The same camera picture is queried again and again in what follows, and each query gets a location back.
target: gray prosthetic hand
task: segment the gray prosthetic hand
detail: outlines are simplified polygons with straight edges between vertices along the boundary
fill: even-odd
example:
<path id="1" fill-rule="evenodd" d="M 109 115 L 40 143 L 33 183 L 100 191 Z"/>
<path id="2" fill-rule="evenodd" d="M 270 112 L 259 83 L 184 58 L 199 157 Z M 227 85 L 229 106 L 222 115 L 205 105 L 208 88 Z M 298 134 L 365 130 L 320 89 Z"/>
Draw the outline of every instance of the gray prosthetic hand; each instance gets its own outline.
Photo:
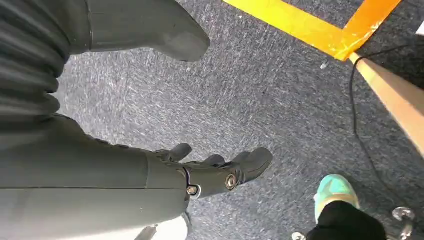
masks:
<path id="1" fill-rule="evenodd" d="M 259 148 L 225 163 L 180 163 L 191 148 L 110 145 L 56 114 L 71 54 L 150 47 L 199 60 L 210 41 L 173 0 L 0 0 L 0 239 L 90 236 L 163 222 L 190 198 L 259 177 Z"/>

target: white object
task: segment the white object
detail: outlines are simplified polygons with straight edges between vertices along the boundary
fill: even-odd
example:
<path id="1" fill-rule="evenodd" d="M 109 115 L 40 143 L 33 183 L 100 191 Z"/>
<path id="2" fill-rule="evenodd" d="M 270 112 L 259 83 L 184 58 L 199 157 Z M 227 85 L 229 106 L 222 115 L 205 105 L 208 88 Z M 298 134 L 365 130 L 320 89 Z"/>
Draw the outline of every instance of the white object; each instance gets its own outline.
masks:
<path id="1" fill-rule="evenodd" d="M 179 216 L 175 219 L 159 223 L 156 234 L 151 240 L 186 240 L 189 235 L 188 217 Z M 134 240 L 143 228 L 123 229 L 120 231 L 104 232 L 101 234 L 72 237 L 61 240 Z"/>
<path id="2" fill-rule="evenodd" d="M 156 227 L 156 234 L 151 240 L 186 240 L 188 235 L 189 226 L 186 220 L 180 216 L 159 223 Z"/>
<path id="3" fill-rule="evenodd" d="M 422 22 L 421 26 L 418 28 L 418 31 L 416 31 L 416 34 L 424 36 L 424 21 Z"/>

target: robotic hand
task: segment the robotic hand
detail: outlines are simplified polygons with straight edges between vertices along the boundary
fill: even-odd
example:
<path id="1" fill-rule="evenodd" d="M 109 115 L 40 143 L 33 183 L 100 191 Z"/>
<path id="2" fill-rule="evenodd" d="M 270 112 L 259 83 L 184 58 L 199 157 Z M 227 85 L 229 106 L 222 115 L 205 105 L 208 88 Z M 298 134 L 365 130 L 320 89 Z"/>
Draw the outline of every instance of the robotic hand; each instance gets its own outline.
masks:
<path id="1" fill-rule="evenodd" d="M 89 236 L 183 213 L 270 165 L 265 148 L 180 163 L 191 148 L 110 145 L 55 113 L 71 54 L 150 47 L 197 61 L 210 40 L 173 0 L 0 0 L 0 239 Z"/>

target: prosthetic hand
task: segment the prosthetic hand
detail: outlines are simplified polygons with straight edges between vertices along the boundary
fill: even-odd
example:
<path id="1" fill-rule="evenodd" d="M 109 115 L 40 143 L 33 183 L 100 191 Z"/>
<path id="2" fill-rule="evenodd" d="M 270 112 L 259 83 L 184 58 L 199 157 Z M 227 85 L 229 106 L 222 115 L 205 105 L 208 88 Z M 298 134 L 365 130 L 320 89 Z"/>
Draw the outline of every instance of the prosthetic hand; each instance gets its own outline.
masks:
<path id="1" fill-rule="evenodd" d="M 180 163 L 191 148 L 110 145 L 56 114 L 49 95 L 71 54 L 150 47 L 199 60 L 210 41 L 173 0 L 0 0 L 0 239 L 64 239 L 139 228 L 190 198 L 259 177 L 271 153 Z"/>

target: orange tape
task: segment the orange tape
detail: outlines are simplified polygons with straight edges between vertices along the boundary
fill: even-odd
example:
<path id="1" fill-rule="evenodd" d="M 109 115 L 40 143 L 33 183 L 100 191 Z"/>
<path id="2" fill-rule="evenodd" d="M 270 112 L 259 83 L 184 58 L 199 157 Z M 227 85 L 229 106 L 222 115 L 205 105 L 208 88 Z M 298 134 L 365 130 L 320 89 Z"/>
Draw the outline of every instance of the orange tape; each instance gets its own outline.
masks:
<path id="1" fill-rule="evenodd" d="M 359 49 L 401 2 L 364 0 L 340 29 L 282 0 L 223 1 L 341 61 Z"/>

